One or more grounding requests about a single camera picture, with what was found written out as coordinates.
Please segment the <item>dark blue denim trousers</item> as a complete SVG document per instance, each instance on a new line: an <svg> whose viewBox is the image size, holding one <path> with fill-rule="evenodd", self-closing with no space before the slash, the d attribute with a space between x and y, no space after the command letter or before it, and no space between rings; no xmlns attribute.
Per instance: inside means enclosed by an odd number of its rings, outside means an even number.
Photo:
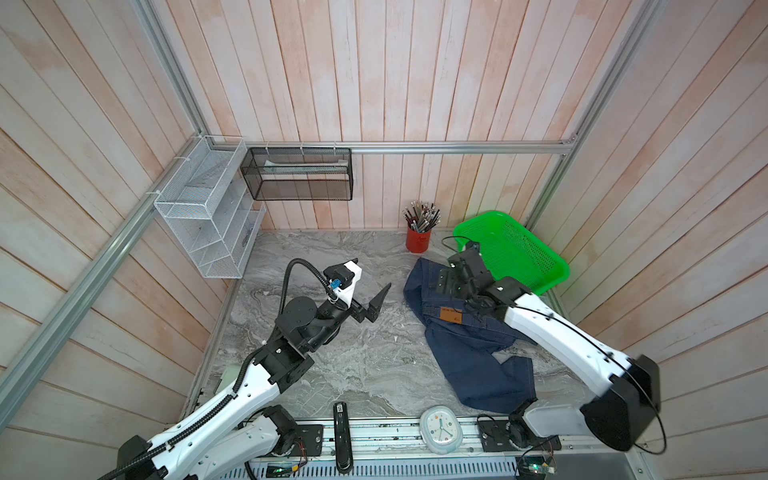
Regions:
<svg viewBox="0 0 768 480"><path fill-rule="evenodd" d="M481 315L462 299L442 293L439 277L445 269L420 258L403 288L408 307L425 327L425 338L442 373L459 401L470 408L510 414L537 399L533 362L511 356L494 357L518 341L523 333L492 315Z"/></svg>

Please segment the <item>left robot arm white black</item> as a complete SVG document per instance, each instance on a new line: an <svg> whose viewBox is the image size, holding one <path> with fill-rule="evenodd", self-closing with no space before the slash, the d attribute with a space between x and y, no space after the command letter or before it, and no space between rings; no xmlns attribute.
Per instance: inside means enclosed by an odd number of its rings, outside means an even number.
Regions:
<svg viewBox="0 0 768 480"><path fill-rule="evenodd" d="M322 304L307 296L287 297L290 271L297 265L320 282L326 294ZM375 322L390 288L384 286L366 305L355 300L362 277L357 259L319 271L295 258L286 269L274 329L245 358L235 379L167 430L127 441L106 478L217 479L255 457L293 449L297 424L275 399L313 366L311 353L332 341L348 318Z"/></svg>

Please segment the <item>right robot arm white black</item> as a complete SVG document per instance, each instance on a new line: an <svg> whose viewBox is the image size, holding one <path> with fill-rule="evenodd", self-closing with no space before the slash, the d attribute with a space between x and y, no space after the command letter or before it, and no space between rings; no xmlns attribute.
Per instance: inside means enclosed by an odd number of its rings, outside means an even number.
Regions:
<svg viewBox="0 0 768 480"><path fill-rule="evenodd" d="M512 417L522 439L590 434L627 452L660 419L660 373L652 359L631 358L596 340L516 279L494 279L477 248L450 256L438 286L535 342L591 391L588 402L540 406L529 401L517 408Z"/></svg>

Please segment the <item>green plastic basket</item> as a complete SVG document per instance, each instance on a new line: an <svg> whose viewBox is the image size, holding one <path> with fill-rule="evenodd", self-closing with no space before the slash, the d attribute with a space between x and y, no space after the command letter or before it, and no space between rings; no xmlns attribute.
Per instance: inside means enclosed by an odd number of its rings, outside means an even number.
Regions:
<svg viewBox="0 0 768 480"><path fill-rule="evenodd" d="M480 245L485 265L495 279L513 277L541 295L568 279L569 265L548 245L510 215L489 211L453 230L462 249L471 240Z"/></svg>

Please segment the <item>red pencil cup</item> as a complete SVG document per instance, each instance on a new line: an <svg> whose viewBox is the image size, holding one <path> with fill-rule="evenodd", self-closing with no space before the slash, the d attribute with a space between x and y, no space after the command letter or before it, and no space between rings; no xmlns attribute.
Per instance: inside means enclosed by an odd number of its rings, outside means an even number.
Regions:
<svg viewBox="0 0 768 480"><path fill-rule="evenodd" d="M441 221L441 211L432 202L413 201L403 210L403 217L408 228L406 248L415 254L427 251L431 231Z"/></svg>

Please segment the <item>white round clock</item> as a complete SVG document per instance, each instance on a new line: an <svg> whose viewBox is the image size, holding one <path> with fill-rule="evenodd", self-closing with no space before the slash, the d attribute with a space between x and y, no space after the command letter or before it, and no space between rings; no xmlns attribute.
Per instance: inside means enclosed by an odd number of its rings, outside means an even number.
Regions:
<svg viewBox="0 0 768 480"><path fill-rule="evenodd" d="M426 410L419 419L419 428L427 448L438 455L455 452L463 442L458 417L447 406L437 405Z"/></svg>

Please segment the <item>black remote control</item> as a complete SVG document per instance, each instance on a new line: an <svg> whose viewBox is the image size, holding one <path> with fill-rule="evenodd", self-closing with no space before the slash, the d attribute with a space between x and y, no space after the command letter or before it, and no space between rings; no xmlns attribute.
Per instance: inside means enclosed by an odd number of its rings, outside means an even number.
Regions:
<svg viewBox="0 0 768 480"><path fill-rule="evenodd" d="M334 443L336 468L341 474L349 474L353 469L353 452L348 406L337 402L333 406Z"/></svg>

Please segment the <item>aluminium front rail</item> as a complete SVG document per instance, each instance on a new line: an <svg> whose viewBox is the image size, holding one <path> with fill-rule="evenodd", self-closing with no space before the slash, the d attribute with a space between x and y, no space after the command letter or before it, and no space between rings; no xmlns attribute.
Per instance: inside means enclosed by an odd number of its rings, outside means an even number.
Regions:
<svg viewBox="0 0 768 480"><path fill-rule="evenodd" d="M266 424L255 422L192 464L190 479L657 479L637 452L614 452L590 436L561 436L532 447L514 447L505 421L482 414L457 417L455 448L435 453L416 418L357 419L349 423L352 465L341 471L342 449L332 421L298 425L300 443L274 456Z"/></svg>

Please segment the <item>black mesh wall basket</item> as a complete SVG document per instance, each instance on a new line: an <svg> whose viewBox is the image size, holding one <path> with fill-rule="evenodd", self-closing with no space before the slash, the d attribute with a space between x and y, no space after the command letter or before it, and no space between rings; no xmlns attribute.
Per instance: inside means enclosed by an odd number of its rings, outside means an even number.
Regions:
<svg viewBox="0 0 768 480"><path fill-rule="evenodd" d="M350 201L354 171L349 149L250 147L240 173L256 201Z"/></svg>

